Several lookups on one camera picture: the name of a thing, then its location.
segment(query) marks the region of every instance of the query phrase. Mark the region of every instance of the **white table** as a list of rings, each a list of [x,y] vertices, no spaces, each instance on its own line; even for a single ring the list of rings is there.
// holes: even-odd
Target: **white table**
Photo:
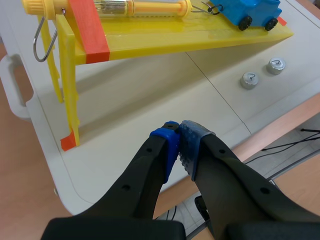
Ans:
[[[69,134],[65,108],[55,96],[47,64],[33,56],[37,19],[24,13],[20,0],[0,2],[0,34],[8,53],[0,77],[13,113],[32,121],[64,206],[78,214],[99,200],[149,133],[168,120],[194,120],[233,147],[320,92],[320,21],[294,0],[280,7],[295,35],[278,44],[78,66],[81,146],[63,152],[60,139]],[[44,52],[41,44],[38,51]],[[58,66],[57,49],[54,55]],[[34,90],[26,107],[9,71],[19,63],[17,56]],[[278,76],[264,69],[272,57],[287,62]],[[245,72],[259,75],[255,89],[239,85]],[[177,161],[162,189],[186,175]]]

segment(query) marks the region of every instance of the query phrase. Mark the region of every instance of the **transparent tube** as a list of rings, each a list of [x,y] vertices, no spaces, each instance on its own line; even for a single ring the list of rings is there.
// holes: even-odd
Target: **transparent tube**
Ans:
[[[100,17],[185,17],[190,0],[94,0]]]

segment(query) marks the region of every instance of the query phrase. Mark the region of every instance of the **blue gripper pad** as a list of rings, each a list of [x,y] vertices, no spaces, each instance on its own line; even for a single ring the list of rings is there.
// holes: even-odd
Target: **blue gripper pad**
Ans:
[[[180,126],[180,146],[179,156],[184,170],[191,176],[191,180],[195,181],[195,174],[197,170],[197,160],[199,154],[199,147],[201,139],[209,134],[216,135],[214,132],[209,131],[202,125],[184,120]]]

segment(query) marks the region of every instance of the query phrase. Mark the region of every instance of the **gray floor tile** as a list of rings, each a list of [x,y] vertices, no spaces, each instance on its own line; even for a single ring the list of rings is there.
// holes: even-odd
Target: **gray floor tile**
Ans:
[[[294,129],[294,130],[290,131],[289,133],[287,133],[286,135],[282,136],[281,138],[277,139],[275,142],[270,144],[268,147],[274,147],[274,146],[278,146],[278,145],[282,145],[282,144],[300,141],[303,138],[306,138],[308,136],[310,136],[309,133],[300,133],[297,129]],[[299,143],[299,144],[297,144],[297,145],[295,145],[295,146],[293,146],[283,152],[261,157],[255,161],[249,163],[248,166],[253,168],[255,171],[260,173],[262,176],[265,176],[267,173],[269,173],[273,169],[277,168],[279,165],[281,165],[283,162],[285,162],[286,160],[291,158],[293,155],[295,155],[297,152],[299,152],[300,150],[302,150],[303,148],[305,148],[309,144],[310,144],[310,142]],[[256,157],[259,157],[259,156],[262,156],[265,154],[274,153],[274,152],[283,150],[285,148],[286,147],[271,149],[271,150],[267,150],[267,151],[260,151],[257,154],[255,154],[254,156],[252,156],[251,158],[249,158],[249,160],[252,160]]]
[[[183,201],[186,209],[189,211],[194,222],[197,222],[202,218],[202,216],[200,215],[200,213],[195,205],[195,198],[200,195],[201,195],[201,193],[198,191],[195,194],[193,194],[191,197],[189,197],[188,199]]]
[[[185,230],[185,235],[188,236],[190,233],[192,233],[194,230],[197,229],[197,225],[196,224],[193,224],[191,225],[190,227],[188,227],[186,230]]]
[[[268,178],[271,175],[275,174],[276,172],[282,170],[283,168],[285,168],[286,166],[298,161],[299,159],[305,157],[308,154],[311,154],[312,152],[314,152],[315,150],[307,145],[305,146],[303,149],[301,149],[300,151],[298,151],[296,154],[294,154],[292,157],[290,157],[289,159],[283,161],[282,163],[280,163],[277,167],[275,167],[274,169],[272,169],[271,171],[267,172],[264,177]]]
[[[174,207],[169,210],[168,220],[172,219],[174,212],[175,212]],[[167,212],[165,212],[164,214],[158,217],[158,220],[166,220],[166,219],[167,219]],[[179,205],[176,206],[176,213],[173,220],[182,223],[184,226],[184,229],[187,229],[192,225],[196,224],[196,222],[193,220],[193,218],[191,217],[190,213],[188,212],[187,208],[183,203],[180,203]]]
[[[205,222],[205,220],[203,218],[201,218],[199,221],[197,221],[195,224],[200,227],[201,224],[203,224]]]

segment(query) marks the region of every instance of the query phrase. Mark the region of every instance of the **metal hook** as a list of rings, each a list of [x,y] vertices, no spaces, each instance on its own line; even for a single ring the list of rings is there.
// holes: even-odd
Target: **metal hook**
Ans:
[[[277,65],[277,64],[280,64],[281,62],[280,62],[280,60],[273,60],[273,61],[271,61],[272,62],[272,64],[275,64],[275,65]]]
[[[63,15],[66,14],[66,10],[64,8],[62,8],[61,11],[62,11]],[[39,26],[38,26],[38,28],[37,28],[37,30],[35,32],[34,38],[33,38],[33,54],[34,54],[35,59],[40,63],[43,63],[45,60],[47,60],[47,58],[49,57],[49,54],[50,54],[50,52],[51,52],[51,50],[52,50],[52,48],[53,48],[53,46],[55,44],[57,36],[58,36],[58,30],[55,29],[55,32],[53,34],[53,37],[52,37],[52,40],[50,42],[49,48],[46,51],[44,57],[42,59],[40,59],[38,57],[38,54],[37,54],[37,40],[38,40],[38,37],[39,37],[39,34],[41,32],[41,28],[42,28],[44,22],[45,22],[45,17],[43,16],[41,21],[40,21],[40,23],[39,23]]]
[[[203,1],[201,3],[203,3],[204,5],[206,5],[208,7],[207,11],[203,10],[200,7],[192,5],[193,8],[195,8],[195,9],[197,9],[199,11],[191,11],[191,12],[192,13],[207,13],[207,14],[210,14],[210,15],[218,15],[220,12],[222,12],[224,10],[224,6],[222,6],[221,4],[211,6],[211,5],[209,5],[209,4],[207,4],[206,2],[203,2]]]
[[[193,5],[192,5],[192,7],[195,8],[195,9],[197,9],[197,10],[199,10],[199,11],[191,11],[192,13],[207,13],[207,14],[210,14],[210,15],[211,15],[210,12],[208,12],[208,11],[206,11],[206,10],[203,10],[203,9],[200,8],[200,7],[193,6]]]
[[[250,78],[251,80],[256,77],[256,75],[255,75],[254,73],[250,73],[250,75],[251,75],[251,76],[250,76],[249,78]]]

